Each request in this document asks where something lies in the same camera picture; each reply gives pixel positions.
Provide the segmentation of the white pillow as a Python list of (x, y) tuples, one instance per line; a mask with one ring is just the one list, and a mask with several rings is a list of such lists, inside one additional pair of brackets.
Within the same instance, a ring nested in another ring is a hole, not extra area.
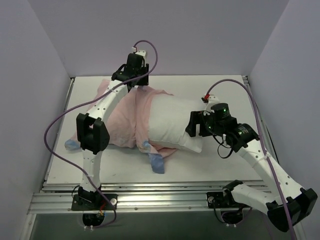
[(203, 148), (201, 137), (190, 137), (186, 127), (192, 111), (201, 111), (200, 100), (159, 94), (152, 102), (148, 121), (148, 138), (157, 146), (200, 153)]

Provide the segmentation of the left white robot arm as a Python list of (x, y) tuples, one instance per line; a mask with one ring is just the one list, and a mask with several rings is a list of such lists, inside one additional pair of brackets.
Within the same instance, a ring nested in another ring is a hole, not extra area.
[(90, 210), (100, 206), (101, 197), (97, 189), (101, 187), (100, 167), (103, 151), (110, 142), (110, 134), (105, 122), (110, 117), (120, 100), (135, 86), (149, 84), (149, 64), (146, 63), (147, 52), (134, 50), (127, 61), (111, 76), (104, 91), (108, 95), (100, 98), (85, 113), (76, 117), (77, 140), (83, 157), (82, 181), (78, 189), (79, 198)]

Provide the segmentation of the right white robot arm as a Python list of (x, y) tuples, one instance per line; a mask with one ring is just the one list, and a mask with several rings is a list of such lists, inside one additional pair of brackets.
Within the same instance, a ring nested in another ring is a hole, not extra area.
[(281, 232), (287, 232), (312, 212), (318, 199), (292, 179), (262, 146), (259, 135), (246, 123), (232, 117), (227, 103), (212, 105), (210, 111), (192, 111), (185, 129), (190, 137), (221, 137), (231, 151), (246, 160), (268, 187), (269, 193), (234, 180), (223, 187), (222, 200), (227, 206), (244, 204), (267, 215)]

